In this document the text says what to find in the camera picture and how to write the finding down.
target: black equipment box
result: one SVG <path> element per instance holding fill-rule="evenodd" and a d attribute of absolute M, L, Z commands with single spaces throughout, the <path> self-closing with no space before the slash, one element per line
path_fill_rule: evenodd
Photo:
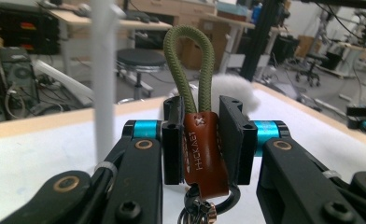
<path fill-rule="evenodd" d="M 25 49 L 0 49 L 0 77 L 7 88 L 16 94 L 11 94 L 9 106 L 11 109 L 21 108 L 17 102 L 20 98 L 25 103 L 25 109 L 30 109 L 39 103 L 35 73 L 31 59 Z"/>
<path fill-rule="evenodd" d="M 41 7 L 0 3 L 0 36 L 5 46 L 29 53 L 59 53 L 59 23 Z"/>

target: brown leather tag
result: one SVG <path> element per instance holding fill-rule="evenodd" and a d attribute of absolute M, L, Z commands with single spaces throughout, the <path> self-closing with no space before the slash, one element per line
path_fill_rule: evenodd
<path fill-rule="evenodd" d="M 218 115 L 211 111 L 186 114 L 184 125 L 186 182 L 198 185 L 203 200 L 228 195 L 228 174 L 218 143 Z"/>

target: laboratory room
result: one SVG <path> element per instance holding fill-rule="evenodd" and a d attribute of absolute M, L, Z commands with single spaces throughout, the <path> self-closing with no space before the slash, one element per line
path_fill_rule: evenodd
<path fill-rule="evenodd" d="M 366 0 L 0 0 L 0 223 L 366 223 Z"/>

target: office chair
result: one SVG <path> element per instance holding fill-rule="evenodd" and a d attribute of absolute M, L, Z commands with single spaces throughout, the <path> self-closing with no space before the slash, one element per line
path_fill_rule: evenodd
<path fill-rule="evenodd" d="M 142 81 L 143 73 L 160 72 L 166 67 L 166 60 L 162 54 L 151 49 L 120 49 L 117 51 L 116 64 L 119 71 L 136 73 L 134 83 L 134 98 L 131 100 L 142 99 L 142 88 L 145 86 L 148 96 L 153 89 Z"/>
<path fill-rule="evenodd" d="M 310 68 L 309 68 L 309 70 L 306 70 L 306 71 L 299 71 L 296 75 L 296 81 L 300 82 L 300 76 L 306 76 L 310 87 L 314 86 L 314 79 L 317 80 L 317 86 L 320 86 L 319 75 L 314 73 L 314 68 L 315 68 L 315 65 L 317 65 L 318 62 L 325 63 L 329 60 L 329 58 L 324 56 L 324 55 L 317 54 L 317 53 L 308 53 L 306 55 L 306 57 L 309 58 L 309 59 L 312 59 L 309 62 L 310 63 Z"/>

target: blue metal ring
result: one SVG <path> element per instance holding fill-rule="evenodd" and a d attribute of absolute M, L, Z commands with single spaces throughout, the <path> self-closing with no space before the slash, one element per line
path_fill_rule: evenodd
<path fill-rule="evenodd" d="M 157 120 L 137 120 L 134 124 L 134 138 L 156 138 Z"/>
<path fill-rule="evenodd" d="M 253 121 L 258 127 L 258 144 L 256 149 L 256 157 L 262 156 L 262 147 L 265 142 L 273 137 L 279 136 L 279 129 L 276 123 L 272 120 L 255 120 Z"/>

